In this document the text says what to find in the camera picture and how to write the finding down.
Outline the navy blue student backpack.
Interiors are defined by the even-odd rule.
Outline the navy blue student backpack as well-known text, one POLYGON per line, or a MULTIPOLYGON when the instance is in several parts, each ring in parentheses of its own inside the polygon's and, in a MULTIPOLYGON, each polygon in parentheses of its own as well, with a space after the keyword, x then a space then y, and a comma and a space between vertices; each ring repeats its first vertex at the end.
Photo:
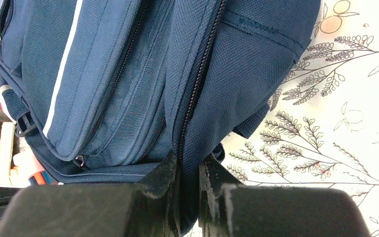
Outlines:
POLYGON ((180 234, 198 168, 249 138, 310 44, 318 0, 0 0, 16 135, 67 183, 131 183, 175 155, 180 234))

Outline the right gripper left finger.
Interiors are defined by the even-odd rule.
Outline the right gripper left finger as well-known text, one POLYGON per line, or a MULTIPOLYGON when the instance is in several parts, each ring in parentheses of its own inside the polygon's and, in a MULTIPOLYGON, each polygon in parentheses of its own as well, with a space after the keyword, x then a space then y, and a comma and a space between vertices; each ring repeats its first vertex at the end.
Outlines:
POLYGON ((10 201, 0 237, 178 237, 173 152, 137 183, 30 186, 10 201))

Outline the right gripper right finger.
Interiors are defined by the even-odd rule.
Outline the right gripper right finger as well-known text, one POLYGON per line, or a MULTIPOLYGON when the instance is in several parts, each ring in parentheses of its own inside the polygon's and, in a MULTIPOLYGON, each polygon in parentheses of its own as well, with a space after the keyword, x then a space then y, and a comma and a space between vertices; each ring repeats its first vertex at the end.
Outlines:
POLYGON ((248 186, 214 156, 199 167, 199 226, 205 237, 368 237, 347 193, 325 188, 248 186))

